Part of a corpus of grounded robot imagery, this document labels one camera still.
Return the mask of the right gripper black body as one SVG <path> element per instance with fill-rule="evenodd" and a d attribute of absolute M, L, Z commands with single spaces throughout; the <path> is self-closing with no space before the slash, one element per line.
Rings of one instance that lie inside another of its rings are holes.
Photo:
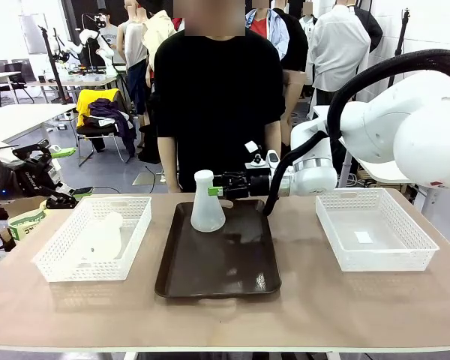
<path fill-rule="evenodd" d="M 247 175 L 247 195 L 249 197 L 266 197 L 270 192 L 271 176 L 263 175 Z"/>

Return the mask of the slim black tripod pole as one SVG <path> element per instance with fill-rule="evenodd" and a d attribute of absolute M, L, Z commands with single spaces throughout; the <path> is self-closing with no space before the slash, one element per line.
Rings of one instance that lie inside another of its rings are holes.
<path fill-rule="evenodd" d="M 405 34 L 406 34 L 407 25 L 408 25 L 409 21 L 410 21 L 410 9 L 408 7 L 406 7 L 401 11 L 400 33 L 399 33 L 398 37 L 392 38 L 392 40 L 394 41 L 394 44 L 395 44 L 393 57 L 400 56 L 404 52 Z"/>

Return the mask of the whiteboard on wall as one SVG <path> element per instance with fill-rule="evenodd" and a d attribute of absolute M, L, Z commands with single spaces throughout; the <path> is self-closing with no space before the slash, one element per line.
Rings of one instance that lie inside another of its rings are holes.
<path fill-rule="evenodd" d="M 41 31 L 42 28 L 47 28 L 45 14 L 19 15 L 18 18 L 28 53 L 30 55 L 46 54 L 47 48 Z"/>

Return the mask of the mannequin with white tank top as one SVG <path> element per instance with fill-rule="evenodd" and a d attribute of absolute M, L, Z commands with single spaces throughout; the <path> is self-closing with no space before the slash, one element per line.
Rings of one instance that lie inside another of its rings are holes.
<path fill-rule="evenodd" d="M 127 88 L 135 106 L 139 128 L 149 124 L 146 110 L 146 69 L 148 50 L 143 44 L 146 9 L 137 0 L 124 0 L 128 20 L 118 27 L 117 49 L 125 60 Z"/>

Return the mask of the black hanging jacket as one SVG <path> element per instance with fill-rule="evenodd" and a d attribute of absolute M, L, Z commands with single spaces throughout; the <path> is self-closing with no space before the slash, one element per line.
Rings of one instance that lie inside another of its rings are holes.
<path fill-rule="evenodd" d="M 383 30 L 370 11 L 355 6 L 354 12 L 370 37 L 370 52 L 372 53 L 380 45 L 380 41 L 383 38 Z"/>

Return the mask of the person in blue jacket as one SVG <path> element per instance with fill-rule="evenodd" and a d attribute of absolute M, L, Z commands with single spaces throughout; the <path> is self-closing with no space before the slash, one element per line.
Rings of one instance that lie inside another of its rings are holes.
<path fill-rule="evenodd" d="M 251 0 L 251 10 L 245 14 L 245 26 L 268 40 L 277 50 L 280 60 L 287 54 L 290 35 L 285 21 L 271 8 L 272 0 Z"/>

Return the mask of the mannequin with cream shirt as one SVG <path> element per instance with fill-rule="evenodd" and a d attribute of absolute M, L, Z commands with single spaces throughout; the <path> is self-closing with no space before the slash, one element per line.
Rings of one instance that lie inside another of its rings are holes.
<path fill-rule="evenodd" d="M 146 20 L 142 30 L 142 44 L 148 50 L 145 83 L 151 88 L 155 72 L 155 56 L 160 45 L 176 33 L 173 25 L 173 0 L 137 0 L 145 9 Z"/>

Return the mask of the person with headset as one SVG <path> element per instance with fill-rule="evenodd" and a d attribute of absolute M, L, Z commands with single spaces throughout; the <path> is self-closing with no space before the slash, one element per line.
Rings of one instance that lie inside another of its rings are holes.
<path fill-rule="evenodd" d="M 99 8 L 98 13 L 101 15 L 102 20 L 106 23 L 104 27 L 100 28 L 100 33 L 113 49 L 113 63 L 118 64 L 119 60 L 121 59 L 117 50 L 118 27 L 110 22 L 110 12 L 107 9 Z"/>

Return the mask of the person in black t-shirt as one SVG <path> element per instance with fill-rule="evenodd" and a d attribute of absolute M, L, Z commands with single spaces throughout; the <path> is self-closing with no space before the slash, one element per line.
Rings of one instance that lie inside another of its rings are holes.
<path fill-rule="evenodd" d="M 158 137 L 175 139 L 181 192 L 194 174 L 242 170 L 285 110 L 277 50 L 245 26 L 245 0 L 178 0 L 184 29 L 154 58 Z"/>

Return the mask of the yellow garment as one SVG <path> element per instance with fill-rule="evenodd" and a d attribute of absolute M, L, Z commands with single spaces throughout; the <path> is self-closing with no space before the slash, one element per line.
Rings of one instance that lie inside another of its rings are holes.
<path fill-rule="evenodd" d="M 89 109 L 89 105 L 91 103 L 101 98 L 113 101 L 117 93 L 120 93 L 117 88 L 107 90 L 83 89 L 79 93 L 76 103 L 76 111 L 78 112 L 76 127 L 81 128 L 85 124 L 85 117 L 89 117 L 91 115 L 91 110 Z"/>

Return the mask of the white translucent conical flask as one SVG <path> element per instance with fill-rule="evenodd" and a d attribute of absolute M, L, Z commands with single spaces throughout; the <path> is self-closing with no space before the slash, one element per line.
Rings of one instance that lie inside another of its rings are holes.
<path fill-rule="evenodd" d="M 190 218 L 192 227 L 202 233 L 219 230 L 226 222 L 224 210 L 217 195 L 209 195 L 214 174 L 211 170 L 200 170 L 194 174 L 196 191 Z"/>
<path fill-rule="evenodd" d="M 88 224 L 77 239 L 81 258 L 89 262 L 114 260 L 122 249 L 122 225 L 123 217 L 117 212 Z"/>

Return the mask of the black metal-frame chair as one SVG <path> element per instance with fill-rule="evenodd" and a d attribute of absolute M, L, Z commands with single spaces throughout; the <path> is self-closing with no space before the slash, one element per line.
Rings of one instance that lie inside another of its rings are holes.
<path fill-rule="evenodd" d="M 120 93 L 117 93 L 115 96 L 115 99 L 113 101 L 117 101 L 118 102 L 118 106 L 119 109 L 122 112 L 127 113 L 130 116 L 130 120 L 133 121 L 133 116 L 131 115 L 126 101 L 124 99 L 124 96 L 122 94 L 122 92 L 120 91 Z M 103 128 L 96 128 L 96 127 L 90 127 L 86 124 L 84 124 L 82 127 L 76 128 L 76 140 L 78 143 L 81 143 L 82 141 L 88 140 L 91 142 L 91 146 L 92 146 L 92 153 L 95 152 L 103 152 L 105 150 L 105 140 L 106 139 L 111 139 L 113 141 L 113 143 L 115 144 L 115 146 L 118 146 L 119 143 L 122 143 L 122 139 L 119 137 L 119 135 L 117 133 L 113 133 L 114 127 L 103 127 Z M 128 163 L 130 161 L 131 158 L 134 157 L 130 157 L 128 154 L 127 149 L 124 146 L 124 150 L 125 150 L 125 154 L 123 154 L 121 152 L 121 150 L 118 150 L 118 156 L 120 158 L 120 160 L 124 163 Z"/>

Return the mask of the dark brown plastic tray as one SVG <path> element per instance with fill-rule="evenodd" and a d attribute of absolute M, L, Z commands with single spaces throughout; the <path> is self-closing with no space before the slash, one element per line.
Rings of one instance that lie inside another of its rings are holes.
<path fill-rule="evenodd" d="M 165 299 L 264 296 L 281 288 L 268 218 L 261 199 L 234 200 L 214 232 L 191 225 L 192 202 L 175 207 L 155 281 Z"/>

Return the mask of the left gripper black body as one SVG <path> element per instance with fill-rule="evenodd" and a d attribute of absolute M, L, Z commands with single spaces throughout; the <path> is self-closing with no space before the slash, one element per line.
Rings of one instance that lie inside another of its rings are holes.
<path fill-rule="evenodd" d="M 49 156 L 16 161 L 12 170 L 19 197 L 47 197 L 59 187 L 59 178 Z"/>

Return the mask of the purple garment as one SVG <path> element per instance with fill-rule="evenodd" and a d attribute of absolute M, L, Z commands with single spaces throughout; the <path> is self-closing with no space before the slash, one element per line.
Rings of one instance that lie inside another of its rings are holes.
<path fill-rule="evenodd" d="M 121 138 L 129 156 L 135 156 L 134 140 L 137 138 L 134 123 L 126 112 L 119 109 L 117 101 L 99 98 L 88 105 L 90 116 L 84 118 L 84 123 L 93 128 L 114 127 L 112 131 Z"/>

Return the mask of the person's right forearm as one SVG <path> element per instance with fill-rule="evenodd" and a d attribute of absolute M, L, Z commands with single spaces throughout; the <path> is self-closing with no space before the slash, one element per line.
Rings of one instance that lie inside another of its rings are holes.
<path fill-rule="evenodd" d="M 157 145 L 168 191 L 180 193 L 182 189 L 177 176 L 176 141 L 172 137 L 158 137 Z"/>

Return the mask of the white side table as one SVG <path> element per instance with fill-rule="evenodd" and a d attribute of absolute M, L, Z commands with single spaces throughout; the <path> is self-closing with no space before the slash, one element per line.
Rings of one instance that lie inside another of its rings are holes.
<path fill-rule="evenodd" d="M 57 116 L 74 110 L 74 103 L 14 104 L 0 108 L 0 142 L 8 143 L 33 131 L 40 130 L 50 139 L 45 123 Z"/>

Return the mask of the person's left forearm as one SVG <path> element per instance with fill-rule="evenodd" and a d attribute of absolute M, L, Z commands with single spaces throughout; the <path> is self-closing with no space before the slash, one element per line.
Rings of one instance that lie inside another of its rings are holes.
<path fill-rule="evenodd" d="M 275 151 L 281 157 L 281 122 L 274 121 L 265 126 L 265 148 L 267 151 Z"/>

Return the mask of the black tripod stand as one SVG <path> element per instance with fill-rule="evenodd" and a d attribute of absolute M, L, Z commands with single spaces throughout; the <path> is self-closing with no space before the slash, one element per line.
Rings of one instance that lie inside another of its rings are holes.
<path fill-rule="evenodd" d="M 53 29 L 53 33 L 49 34 L 47 29 L 39 25 L 38 28 L 43 37 L 43 41 L 46 47 L 46 53 L 48 55 L 50 67 L 52 68 L 53 79 L 55 86 L 58 88 L 58 96 L 61 99 L 62 104 L 68 104 L 70 102 L 70 97 L 65 94 L 64 87 L 59 75 L 57 68 L 57 63 L 60 61 L 67 62 L 69 59 L 68 52 L 65 50 L 65 44 L 59 38 L 56 29 Z"/>

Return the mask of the white perforated basket with label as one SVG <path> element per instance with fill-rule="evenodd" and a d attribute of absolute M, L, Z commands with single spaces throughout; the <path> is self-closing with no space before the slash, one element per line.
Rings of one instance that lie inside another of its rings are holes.
<path fill-rule="evenodd" d="M 440 249 L 383 188 L 322 193 L 316 215 L 343 272 L 423 272 Z M 355 232 L 373 243 L 358 243 Z"/>

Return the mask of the black office chair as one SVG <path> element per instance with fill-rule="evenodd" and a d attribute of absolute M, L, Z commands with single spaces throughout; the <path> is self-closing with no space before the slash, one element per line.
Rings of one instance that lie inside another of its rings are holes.
<path fill-rule="evenodd" d="M 2 92 L 12 92 L 14 96 L 14 100 L 16 101 L 16 104 L 19 104 L 18 100 L 18 91 L 24 91 L 25 94 L 28 96 L 28 98 L 31 100 L 32 103 L 35 102 L 34 98 L 27 92 L 27 86 L 26 86 L 26 78 L 23 75 L 23 63 L 22 62 L 13 62 L 13 63 L 7 63 L 4 64 L 4 72 L 6 73 L 12 73 L 15 72 L 15 74 L 12 74 L 7 78 L 7 84 L 1 84 L 0 83 L 0 105 L 2 105 Z"/>

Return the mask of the mannequin with white shirt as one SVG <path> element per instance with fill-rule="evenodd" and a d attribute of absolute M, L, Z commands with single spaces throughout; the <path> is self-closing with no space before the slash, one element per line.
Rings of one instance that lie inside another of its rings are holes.
<path fill-rule="evenodd" d="M 362 70 L 371 38 L 347 0 L 320 16 L 313 28 L 308 57 L 313 69 L 317 105 L 329 105 L 342 86 Z"/>

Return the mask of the white perforated plastic basket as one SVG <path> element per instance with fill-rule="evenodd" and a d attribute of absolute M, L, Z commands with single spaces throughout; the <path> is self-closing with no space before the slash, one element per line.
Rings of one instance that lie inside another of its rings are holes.
<path fill-rule="evenodd" d="M 108 262 L 89 262 L 78 252 L 77 239 L 92 221 L 110 212 L 123 217 L 121 251 Z M 150 196 L 86 197 L 33 258 L 49 283 L 123 281 L 127 278 L 152 220 Z"/>

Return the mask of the brown tape roll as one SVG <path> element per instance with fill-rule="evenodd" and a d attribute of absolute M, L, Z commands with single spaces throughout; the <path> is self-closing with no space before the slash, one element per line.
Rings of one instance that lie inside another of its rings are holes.
<path fill-rule="evenodd" d="M 0 251 L 11 252 L 16 247 L 16 242 L 10 228 L 0 229 Z"/>

